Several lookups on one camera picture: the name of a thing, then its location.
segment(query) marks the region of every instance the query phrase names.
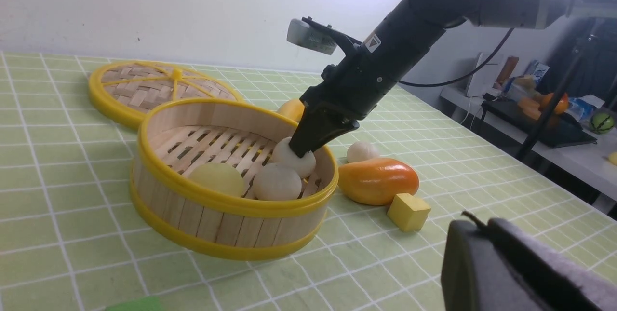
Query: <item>yellow cube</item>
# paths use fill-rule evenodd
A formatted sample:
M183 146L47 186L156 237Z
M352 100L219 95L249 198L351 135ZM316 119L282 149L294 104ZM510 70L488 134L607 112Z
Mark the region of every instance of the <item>yellow cube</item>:
M388 210L388 217L402 231L420 230L424 225L430 205L411 194L397 194Z

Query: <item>table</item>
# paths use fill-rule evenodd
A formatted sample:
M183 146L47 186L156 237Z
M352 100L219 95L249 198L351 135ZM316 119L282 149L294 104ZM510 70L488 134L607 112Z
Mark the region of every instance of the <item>table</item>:
M463 118L461 116L463 113L460 112L463 110L469 109L470 115L481 116L482 98L472 98L471 105L469 105L469 98L465 96L461 89L454 87L443 88L441 97L458 107L459 113L456 113L456 117L453 118L459 122ZM516 142L523 143L527 138L526 133L490 112L487 112L484 122L510 136ZM598 138L597 145L586 144L553 149L542 144L542 142L538 142L533 151L578 177L600 193L617 201L617 168L606 159L610 153L617 151L617 131L613 129L610 134L595 135L595 137Z
M356 140L414 166L432 206L421 232L336 193L318 236L290 257L234 262L178 247L128 197L135 132L93 109L86 74L107 58L1 54L0 309L103 310L157 295L169 311L441 310L447 227L463 208L509 218L617 283L617 225L401 88ZM317 74L194 65L276 109Z

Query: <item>orange mango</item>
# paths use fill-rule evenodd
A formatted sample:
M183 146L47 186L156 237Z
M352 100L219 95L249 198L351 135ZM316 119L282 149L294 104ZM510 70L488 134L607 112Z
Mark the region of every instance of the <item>orange mango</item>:
M339 187L349 199L364 205L388 205L396 194L416 194L416 171L392 158L374 158L339 167Z
M304 114L304 104L302 104L300 99L291 99L285 104L282 104L276 113L286 116L295 122L300 122L300 118L302 118Z

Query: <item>bamboo steamer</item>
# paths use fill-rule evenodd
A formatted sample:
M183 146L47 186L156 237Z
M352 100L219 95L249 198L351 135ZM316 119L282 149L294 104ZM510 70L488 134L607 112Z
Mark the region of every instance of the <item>bamboo steamer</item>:
M193 97L242 102L240 93L193 69L152 61L122 61L100 67L88 80L90 102L111 120L136 129L153 108Z
M137 133L130 188L141 217L166 238L196 252L235 260L286 256L319 229L338 181L328 148L293 201L255 199L253 177L297 123L253 105L218 98L169 102L150 111ZM245 194L229 197L187 176L204 163L240 171Z

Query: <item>black cable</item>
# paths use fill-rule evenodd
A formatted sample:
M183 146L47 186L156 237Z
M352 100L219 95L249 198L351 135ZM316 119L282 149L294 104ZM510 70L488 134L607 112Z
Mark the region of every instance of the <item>black cable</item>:
M480 118L480 125L478 126L478 135L482 136L482 127L484 126L484 119L486 118L486 109L482 108L482 118Z
M473 74L475 74L476 72L480 71L480 69L482 69L484 67L484 65L487 65L489 63L489 61L492 60L492 58L497 54L497 52L499 52L499 50L502 48L503 44L508 40L508 38L510 37L510 35L512 34L512 32L514 31L514 28L511 28L510 30L508 30L508 32L505 33L505 36L502 38L501 42L499 43L499 45L497 45L497 47L495 48L495 50L493 50L493 52L491 53L491 55L482 62L482 64L478 65L478 67L476 67L472 72L470 72L469 74L466 74L465 76L461 76L460 78L456 78L454 80L451 81L447 81L447 82L443 82L443 83L433 83L433 84L419 84L419 83L411 83L411 82L405 82L405 81L399 81L400 84L405 84L405 85L409 85L411 87L419 87L419 88L434 88L434 87L443 87L444 85L449 85L449 84L453 84L456 82L460 82L462 80L466 80L467 78L469 78L469 76L472 76Z

